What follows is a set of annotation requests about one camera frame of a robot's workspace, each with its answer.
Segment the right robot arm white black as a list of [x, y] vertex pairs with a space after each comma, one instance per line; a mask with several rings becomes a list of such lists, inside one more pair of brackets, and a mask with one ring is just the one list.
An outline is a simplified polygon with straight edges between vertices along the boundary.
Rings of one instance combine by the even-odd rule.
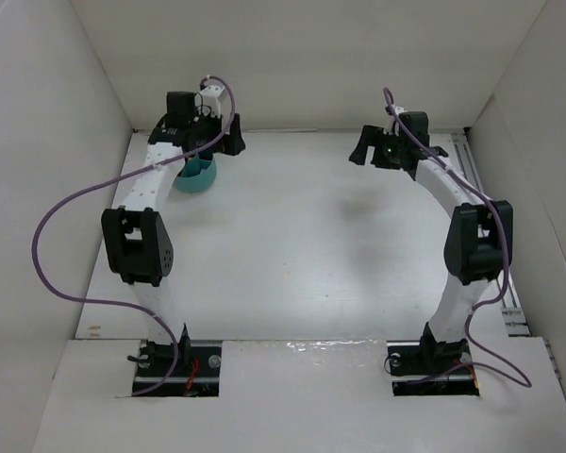
[[431, 145], [429, 120], [422, 111], [396, 109], [390, 126], [363, 126], [349, 160], [405, 172], [449, 215], [441, 301], [400, 369], [402, 374], [441, 373], [467, 354], [474, 312], [491, 283], [508, 271], [513, 208], [476, 189], [453, 168], [444, 149]]

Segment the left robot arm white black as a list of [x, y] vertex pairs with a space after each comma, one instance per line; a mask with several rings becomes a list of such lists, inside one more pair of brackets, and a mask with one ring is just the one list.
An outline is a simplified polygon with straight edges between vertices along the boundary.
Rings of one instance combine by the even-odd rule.
[[101, 227], [109, 269], [133, 293], [136, 307], [152, 317], [148, 339], [156, 344], [181, 340], [185, 323], [166, 278], [175, 251], [161, 215], [180, 178], [211, 174], [214, 156], [237, 156], [245, 148], [241, 117], [222, 112], [233, 96], [219, 84], [204, 83], [198, 92], [168, 92], [166, 112], [151, 131], [142, 173], [116, 208], [106, 209]]

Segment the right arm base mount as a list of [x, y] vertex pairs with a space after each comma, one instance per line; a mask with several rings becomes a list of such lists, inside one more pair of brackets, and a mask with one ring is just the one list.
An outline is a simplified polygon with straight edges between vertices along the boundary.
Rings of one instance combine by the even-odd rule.
[[424, 342], [388, 342], [384, 369], [392, 377], [394, 396], [479, 396], [471, 365], [462, 365], [465, 342], [451, 352]]

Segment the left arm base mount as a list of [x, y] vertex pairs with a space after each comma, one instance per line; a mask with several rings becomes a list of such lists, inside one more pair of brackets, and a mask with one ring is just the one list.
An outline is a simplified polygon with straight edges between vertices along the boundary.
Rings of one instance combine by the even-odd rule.
[[173, 362], [170, 346], [142, 341], [127, 359], [135, 364], [132, 393], [146, 397], [217, 397], [220, 388], [222, 344], [185, 340], [174, 371], [158, 388]]

